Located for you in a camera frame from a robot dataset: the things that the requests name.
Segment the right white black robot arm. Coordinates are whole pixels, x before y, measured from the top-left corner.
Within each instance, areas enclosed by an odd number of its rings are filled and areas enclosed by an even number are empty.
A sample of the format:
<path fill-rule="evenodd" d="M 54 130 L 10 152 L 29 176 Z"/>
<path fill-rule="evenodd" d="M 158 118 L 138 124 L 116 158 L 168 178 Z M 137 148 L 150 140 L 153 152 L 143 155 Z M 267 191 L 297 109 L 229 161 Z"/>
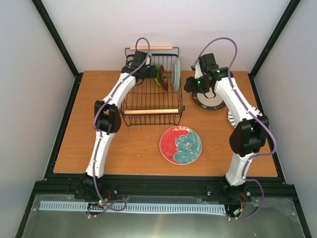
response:
<path fill-rule="evenodd" d="M 195 75 L 187 78 L 184 90 L 201 94 L 212 91 L 214 96 L 219 95 L 236 125 L 229 138 L 233 156 L 222 186 L 223 196 L 229 198 L 244 189 L 251 162 L 265 145 L 269 120 L 253 109 L 233 73 L 228 67 L 219 67 L 212 53 L 198 57 L 192 69 Z"/>

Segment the black wire dish rack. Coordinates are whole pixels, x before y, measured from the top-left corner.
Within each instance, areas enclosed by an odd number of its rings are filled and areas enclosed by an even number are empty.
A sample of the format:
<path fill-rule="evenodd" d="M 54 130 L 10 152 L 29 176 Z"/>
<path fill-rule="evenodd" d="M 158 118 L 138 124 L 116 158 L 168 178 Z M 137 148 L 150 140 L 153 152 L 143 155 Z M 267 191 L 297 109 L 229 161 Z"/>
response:
<path fill-rule="evenodd" d="M 164 67 L 168 79 L 168 91 L 159 87 L 155 79 L 140 80 L 120 107 L 126 126 L 179 125 L 185 106 L 183 105 L 181 80 L 174 91 L 171 82 L 172 66 L 179 59 L 178 47 L 151 47 L 151 65 Z"/>

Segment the plain lime green plate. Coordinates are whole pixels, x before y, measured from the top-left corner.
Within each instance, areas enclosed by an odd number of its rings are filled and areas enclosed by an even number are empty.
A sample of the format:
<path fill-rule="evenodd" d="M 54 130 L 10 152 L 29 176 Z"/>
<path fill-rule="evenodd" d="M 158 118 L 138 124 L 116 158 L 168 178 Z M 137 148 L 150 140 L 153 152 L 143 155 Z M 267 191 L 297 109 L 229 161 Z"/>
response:
<path fill-rule="evenodd" d="M 156 70 L 157 70 L 157 75 L 155 77 L 155 81 L 159 85 L 159 87 L 162 87 L 161 80 L 160 80 L 160 77 L 159 77 L 159 73 L 160 73 L 159 67 L 155 63 L 153 63 L 152 66 L 155 66 Z"/>

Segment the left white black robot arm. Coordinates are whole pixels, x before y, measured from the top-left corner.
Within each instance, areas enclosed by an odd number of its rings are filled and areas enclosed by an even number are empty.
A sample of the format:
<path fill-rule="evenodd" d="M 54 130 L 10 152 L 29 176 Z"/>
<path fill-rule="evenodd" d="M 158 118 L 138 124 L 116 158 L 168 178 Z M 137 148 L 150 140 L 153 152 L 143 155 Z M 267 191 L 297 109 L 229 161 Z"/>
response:
<path fill-rule="evenodd" d="M 119 108 L 123 100 L 138 80 L 155 78 L 157 73 L 157 68 L 151 65 L 151 54 L 136 51 L 133 59 L 122 68 L 119 79 L 109 94 L 103 100 L 95 102 L 93 128 L 96 139 L 83 180 L 87 185 L 85 193 L 91 199 L 99 199 L 103 194 L 103 187 L 98 184 L 98 179 L 104 175 L 110 144 L 121 127 Z"/>

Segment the dark red flower plate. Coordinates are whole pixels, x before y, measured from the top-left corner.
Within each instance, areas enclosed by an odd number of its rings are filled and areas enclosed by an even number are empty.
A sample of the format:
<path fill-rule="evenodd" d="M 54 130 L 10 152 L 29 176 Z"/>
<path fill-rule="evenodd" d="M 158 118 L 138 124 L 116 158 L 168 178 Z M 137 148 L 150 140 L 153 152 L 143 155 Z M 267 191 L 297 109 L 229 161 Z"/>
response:
<path fill-rule="evenodd" d="M 168 91 L 168 79 L 167 79 L 166 71 L 162 65 L 159 67 L 159 72 L 160 72 L 161 85 L 165 91 Z"/>

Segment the mint green flower plate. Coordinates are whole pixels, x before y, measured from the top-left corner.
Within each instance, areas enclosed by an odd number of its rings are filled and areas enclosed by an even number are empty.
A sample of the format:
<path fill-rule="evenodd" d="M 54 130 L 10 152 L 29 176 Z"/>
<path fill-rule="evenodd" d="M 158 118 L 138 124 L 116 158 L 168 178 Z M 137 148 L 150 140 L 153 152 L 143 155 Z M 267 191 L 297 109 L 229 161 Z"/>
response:
<path fill-rule="evenodd" d="M 172 82 L 172 87 L 175 92 L 178 91 L 179 85 L 180 85 L 180 60 L 177 59 L 175 63 L 172 66 L 172 73 L 171 73 L 171 82 Z"/>

